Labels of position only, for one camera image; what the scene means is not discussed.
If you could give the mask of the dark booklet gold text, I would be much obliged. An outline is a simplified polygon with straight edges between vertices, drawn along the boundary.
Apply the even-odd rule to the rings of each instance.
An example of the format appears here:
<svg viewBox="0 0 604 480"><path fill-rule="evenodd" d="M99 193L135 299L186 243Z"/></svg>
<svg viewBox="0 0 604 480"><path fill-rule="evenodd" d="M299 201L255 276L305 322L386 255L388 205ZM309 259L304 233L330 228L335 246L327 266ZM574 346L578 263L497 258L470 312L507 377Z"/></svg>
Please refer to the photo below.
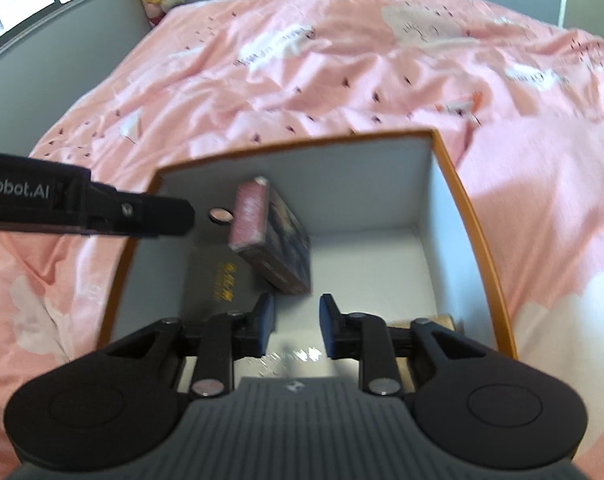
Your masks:
<svg viewBox="0 0 604 480"><path fill-rule="evenodd" d="M187 266L180 317L202 322L228 312L249 312L270 285L226 245L196 247Z"/></svg>

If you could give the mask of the pink dark card box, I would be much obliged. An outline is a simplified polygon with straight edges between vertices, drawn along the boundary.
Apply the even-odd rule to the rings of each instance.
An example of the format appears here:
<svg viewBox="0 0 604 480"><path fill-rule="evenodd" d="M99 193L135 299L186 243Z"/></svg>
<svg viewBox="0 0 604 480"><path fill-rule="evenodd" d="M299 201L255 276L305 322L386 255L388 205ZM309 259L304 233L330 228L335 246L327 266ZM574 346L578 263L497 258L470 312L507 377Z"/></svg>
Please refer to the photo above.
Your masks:
<svg viewBox="0 0 604 480"><path fill-rule="evenodd" d="M238 185L228 246L283 294L311 291L310 237L267 178Z"/></svg>

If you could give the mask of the orange cardboard storage box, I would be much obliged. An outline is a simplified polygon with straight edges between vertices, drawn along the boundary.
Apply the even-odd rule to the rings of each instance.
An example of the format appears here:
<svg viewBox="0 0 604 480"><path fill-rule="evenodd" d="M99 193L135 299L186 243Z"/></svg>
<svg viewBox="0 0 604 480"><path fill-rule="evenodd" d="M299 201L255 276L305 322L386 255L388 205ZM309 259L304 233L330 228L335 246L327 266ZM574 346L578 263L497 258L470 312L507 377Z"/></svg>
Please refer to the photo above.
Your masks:
<svg viewBox="0 0 604 480"><path fill-rule="evenodd" d="M493 258L442 136L431 129L279 143L161 169L150 188L196 213L183 237L131 240L116 267L99 343L160 318L199 322L275 298L265 356L238 376L338 375L319 300L391 326L450 318L516 355Z"/></svg>

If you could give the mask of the pink patterned duvet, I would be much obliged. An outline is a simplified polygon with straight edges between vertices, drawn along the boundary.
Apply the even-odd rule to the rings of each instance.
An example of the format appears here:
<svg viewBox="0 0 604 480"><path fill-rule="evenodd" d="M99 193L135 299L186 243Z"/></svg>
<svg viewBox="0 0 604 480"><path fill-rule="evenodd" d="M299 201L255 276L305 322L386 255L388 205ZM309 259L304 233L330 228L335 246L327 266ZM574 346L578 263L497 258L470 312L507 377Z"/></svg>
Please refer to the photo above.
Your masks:
<svg viewBox="0 0 604 480"><path fill-rule="evenodd" d="M161 169L431 129L516 355L386 321L401 394L338 375L189 390L189 330L100 329L131 240L0 231L0 479L604 479L604 40L483 0L182 6L27 158L151 191Z"/></svg>

